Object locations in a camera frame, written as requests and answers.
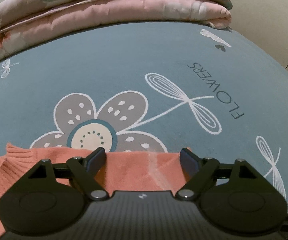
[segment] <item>white dots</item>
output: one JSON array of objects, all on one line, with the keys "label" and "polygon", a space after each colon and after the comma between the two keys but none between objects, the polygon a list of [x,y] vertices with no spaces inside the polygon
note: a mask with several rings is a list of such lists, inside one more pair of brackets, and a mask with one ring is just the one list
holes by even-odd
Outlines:
[{"label": "white dots", "polygon": [[132,137],[132,136],[127,137],[125,141],[126,142],[132,142],[132,141],[134,141],[134,137]]},{"label": "white dots", "polygon": [[142,146],[144,149],[148,149],[148,148],[149,148],[149,144],[148,144],[148,143],[143,143],[143,144],[141,144],[141,146]]}]

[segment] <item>pink quilt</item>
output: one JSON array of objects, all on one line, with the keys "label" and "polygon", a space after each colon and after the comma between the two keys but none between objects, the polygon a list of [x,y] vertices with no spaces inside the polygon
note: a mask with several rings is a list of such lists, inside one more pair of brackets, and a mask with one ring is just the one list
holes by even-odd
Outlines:
[{"label": "pink quilt", "polygon": [[134,21],[190,21],[222,29],[230,0],[5,0],[0,60],[73,31]]}]

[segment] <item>pink knit fabric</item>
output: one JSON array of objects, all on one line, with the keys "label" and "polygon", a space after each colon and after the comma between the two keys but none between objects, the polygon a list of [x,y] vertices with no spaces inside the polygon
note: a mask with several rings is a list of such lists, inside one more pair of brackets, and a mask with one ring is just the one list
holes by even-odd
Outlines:
[{"label": "pink knit fabric", "polygon": [[[91,153],[67,147],[22,149],[11,144],[7,144],[6,152],[0,157],[0,197],[41,159],[64,163],[74,156],[86,157]],[[114,190],[171,190],[175,193],[186,183],[179,154],[149,152],[107,153],[106,165],[95,179],[110,194]],[[58,182],[69,185],[66,179],[58,179]],[[0,222],[0,235],[3,233]]]}]

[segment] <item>metal screw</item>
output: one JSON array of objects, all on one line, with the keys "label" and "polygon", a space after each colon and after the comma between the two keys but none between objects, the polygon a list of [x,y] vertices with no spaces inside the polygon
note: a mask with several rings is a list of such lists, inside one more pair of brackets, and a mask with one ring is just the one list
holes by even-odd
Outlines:
[{"label": "metal screw", "polygon": [[190,198],[192,197],[195,193],[190,190],[190,189],[181,189],[178,194],[183,197],[183,198]]},{"label": "metal screw", "polygon": [[97,189],[91,192],[91,196],[96,199],[102,199],[107,196],[107,193],[104,190]]}]

